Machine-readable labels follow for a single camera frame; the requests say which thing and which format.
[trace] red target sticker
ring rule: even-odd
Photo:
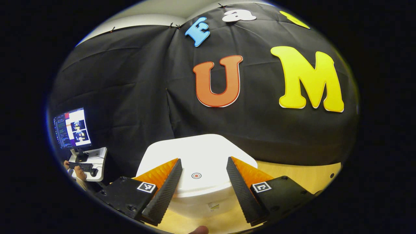
[[[193,173],[192,174],[192,178],[199,179],[199,178],[201,178],[201,174],[199,174],[199,173]]]

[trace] yellow letter m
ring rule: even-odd
[[[277,46],[270,52],[280,58],[285,75],[285,95],[279,99],[281,107],[302,109],[306,106],[306,99],[300,94],[301,81],[314,108],[318,108],[326,85],[324,108],[334,112],[344,111],[337,72],[329,55],[316,52],[316,65],[313,68],[295,48]]]

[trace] monitor screen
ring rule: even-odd
[[[74,149],[91,145],[85,123],[84,108],[58,115],[53,119],[53,123],[61,149]]]

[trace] person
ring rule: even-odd
[[[193,232],[190,232],[188,234],[208,234],[208,228],[205,226],[199,226],[197,227]]]
[[[64,167],[67,169],[67,171],[69,173],[70,172],[69,161],[67,161],[67,160],[64,161]],[[89,188],[88,188],[87,184],[85,183],[85,181],[87,179],[87,175],[85,174],[85,172],[81,169],[80,166],[74,167],[74,172],[77,175],[77,177],[75,178],[77,184],[79,186],[81,186],[81,188],[83,190],[88,191]]]

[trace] computer mouse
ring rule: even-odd
[[[93,168],[92,171],[90,172],[92,177],[95,177],[98,173],[98,169],[97,168]]]

